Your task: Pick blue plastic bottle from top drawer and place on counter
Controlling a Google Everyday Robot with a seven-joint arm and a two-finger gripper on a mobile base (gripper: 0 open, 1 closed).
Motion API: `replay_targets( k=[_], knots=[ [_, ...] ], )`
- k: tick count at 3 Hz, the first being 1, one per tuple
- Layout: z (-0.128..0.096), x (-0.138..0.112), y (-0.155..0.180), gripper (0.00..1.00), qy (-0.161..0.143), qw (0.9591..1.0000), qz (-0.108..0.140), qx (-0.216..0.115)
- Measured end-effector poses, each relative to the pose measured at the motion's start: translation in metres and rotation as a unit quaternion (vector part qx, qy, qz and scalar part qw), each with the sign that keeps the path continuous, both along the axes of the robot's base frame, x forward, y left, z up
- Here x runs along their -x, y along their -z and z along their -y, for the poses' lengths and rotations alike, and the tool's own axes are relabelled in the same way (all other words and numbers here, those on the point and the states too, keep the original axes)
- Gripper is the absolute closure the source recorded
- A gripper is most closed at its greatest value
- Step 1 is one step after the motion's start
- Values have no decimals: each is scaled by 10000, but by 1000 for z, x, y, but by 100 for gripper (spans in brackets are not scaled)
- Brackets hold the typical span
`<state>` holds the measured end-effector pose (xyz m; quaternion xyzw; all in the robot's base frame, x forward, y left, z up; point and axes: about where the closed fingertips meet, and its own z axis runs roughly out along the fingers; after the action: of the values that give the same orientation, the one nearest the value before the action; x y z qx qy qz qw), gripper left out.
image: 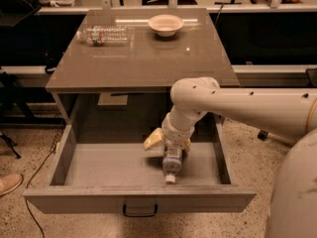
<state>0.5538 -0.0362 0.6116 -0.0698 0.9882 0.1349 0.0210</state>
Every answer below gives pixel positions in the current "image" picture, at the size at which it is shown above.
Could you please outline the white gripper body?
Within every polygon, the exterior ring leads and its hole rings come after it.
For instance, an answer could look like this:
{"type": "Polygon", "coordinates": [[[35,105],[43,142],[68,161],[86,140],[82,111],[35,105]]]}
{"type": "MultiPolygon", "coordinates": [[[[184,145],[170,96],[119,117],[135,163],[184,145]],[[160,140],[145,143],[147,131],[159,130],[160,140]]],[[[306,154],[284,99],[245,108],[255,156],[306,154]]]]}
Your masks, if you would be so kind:
{"type": "Polygon", "coordinates": [[[194,127],[190,127],[189,129],[185,130],[177,129],[171,123],[169,114],[166,114],[165,118],[163,119],[161,128],[165,138],[170,140],[173,144],[179,145],[180,147],[183,147],[183,142],[187,139],[190,139],[194,132],[194,127]]]}

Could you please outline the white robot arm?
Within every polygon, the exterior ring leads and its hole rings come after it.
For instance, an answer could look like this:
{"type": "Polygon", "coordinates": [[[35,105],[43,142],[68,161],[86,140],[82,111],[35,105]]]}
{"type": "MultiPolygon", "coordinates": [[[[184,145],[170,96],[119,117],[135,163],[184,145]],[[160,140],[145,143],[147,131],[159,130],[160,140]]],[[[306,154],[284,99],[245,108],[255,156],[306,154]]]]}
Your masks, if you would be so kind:
{"type": "Polygon", "coordinates": [[[146,150],[173,142],[189,147],[208,112],[298,140],[317,129],[316,88],[221,88],[212,77],[184,78],[170,90],[172,108],[144,142],[146,150]]]}

